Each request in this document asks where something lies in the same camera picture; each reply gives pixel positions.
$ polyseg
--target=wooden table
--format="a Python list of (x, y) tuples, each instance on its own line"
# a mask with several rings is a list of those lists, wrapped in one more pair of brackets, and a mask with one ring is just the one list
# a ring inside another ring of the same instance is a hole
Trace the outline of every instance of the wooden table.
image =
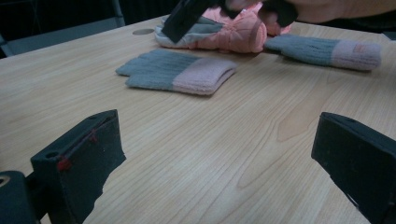
[(115, 69), (159, 48), (153, 34), (133, 34), (159, 23), (0, 60), (0, 170), (30, 174), (38, 151), (118, 109), (127, 161), (85, 223), (368, 223), (310, 152), (322, 111), (396, 138), (395, 43), (296, 23), (297, 35), (374, 41), (382, 65), (362, 73), (274, 53), (181, 50), (233, 60), (237, 72), (212, 97), (129, 89)]

